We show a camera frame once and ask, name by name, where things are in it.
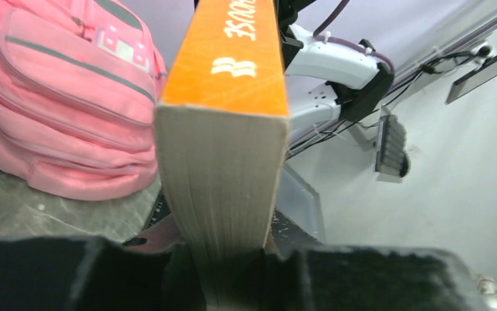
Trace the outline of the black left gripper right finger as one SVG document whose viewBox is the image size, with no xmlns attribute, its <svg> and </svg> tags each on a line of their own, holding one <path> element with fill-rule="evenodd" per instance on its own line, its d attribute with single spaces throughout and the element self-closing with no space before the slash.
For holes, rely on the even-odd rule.
<svg viewBox="0 0 497 311">
<path fill-rule="evenodd" d="M 271 227 L 265 244 L 265 254 L 281 260 L 305 257 L 307 251 L 323 246 L 319 240 L 299 227 L 291 218 L 274 209 Z"/>
</svg>

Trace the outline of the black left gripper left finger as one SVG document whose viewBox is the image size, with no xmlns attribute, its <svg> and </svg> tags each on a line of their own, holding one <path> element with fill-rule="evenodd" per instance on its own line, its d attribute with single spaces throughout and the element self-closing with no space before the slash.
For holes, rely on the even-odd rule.
<svg viewBox="0 0 497 311">
<path fill-rule="evenodd" d="M 122 246 L 142 253 L 173 251 L 175 256 L 186 255 L 185 239 L 171 214 L 138 235 L 129 238 L 122 243 Z"/>
</svg>

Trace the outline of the orange treehouse book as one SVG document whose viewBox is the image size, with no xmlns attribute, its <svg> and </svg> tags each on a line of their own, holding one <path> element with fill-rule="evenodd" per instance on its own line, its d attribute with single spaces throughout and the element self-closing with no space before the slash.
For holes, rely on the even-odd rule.
<svg viewBox="0 0 497 311">
<path fill-rule="evenodd" d="M 259 249 L 289 134 L 272 1 L 200 1 L 156 107 L 161 181 L 197 259 Z"/>
</svg>

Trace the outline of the pink student backpack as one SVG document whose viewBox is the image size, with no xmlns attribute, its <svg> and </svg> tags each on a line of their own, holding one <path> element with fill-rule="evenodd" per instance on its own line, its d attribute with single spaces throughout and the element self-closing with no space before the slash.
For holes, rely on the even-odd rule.
<svg viewBox="0 0 497 311">
<path fill-rule="evenodd" d="M 119 1 L 0 1 L 0 170 L 75 200 L 147 188 L 165 76 Z"/>
</svg>

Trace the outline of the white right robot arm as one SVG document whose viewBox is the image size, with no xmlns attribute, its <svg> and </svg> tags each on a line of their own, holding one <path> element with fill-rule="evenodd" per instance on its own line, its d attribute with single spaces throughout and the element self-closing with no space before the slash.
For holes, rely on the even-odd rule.
<svg viewBox="0 0 497 311">
<path fill-rule="evenodd" d="M 340 1 L 315 30 L 296 24 L 310 1 L 275 1 L 286 76 L 323 81 L 294 99 L 292 130 L 328 121 L 357 122 L 370 114 L 387 95 L 395 79 L 391 60 L 365 39 L 352 43 L 331 36 L 326 28 L 348 5 Z"/>
</svg>

